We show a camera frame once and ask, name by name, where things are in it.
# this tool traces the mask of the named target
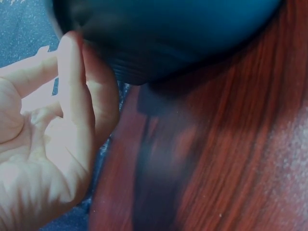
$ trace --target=blue fabric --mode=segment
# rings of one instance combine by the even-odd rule
[[[42,46],[58,47],[59,40],[45,14],[42,0],[0,0],[0,67],[35,55]],[[55,81],[53,94],[57,93]],[[119,83],[120,107],[129,85]],[[93,178],[84,200],[67,214],[43,227],[43,231],[84,231],[88,227],[88,212],[110,139],[100,149]]]

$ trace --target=finger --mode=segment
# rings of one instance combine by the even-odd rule
[[[86,85],[82,38],[75,32],[69,32],[60,41],[58,72],[63,119],[72,127],[71,136],[75,138],[67,137],[69,151],[85,169],[90,169],[95,118]]]
[[[21,98],[34,92],[58,75],[56,52],[44,52],[0,69],[0,76],[10,81]]]
[[[115,75],[89,46],[83,49],[86,78],[95,114],[96,142],[101,146],[119,120],[119,92]]]

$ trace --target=hand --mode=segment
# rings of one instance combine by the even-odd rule
[[[58,101],[21,113],[57,75]],[[113,72],[74,32],[57,51],[0,69],[0,230],[38,229],[82,200],[118,100]]]

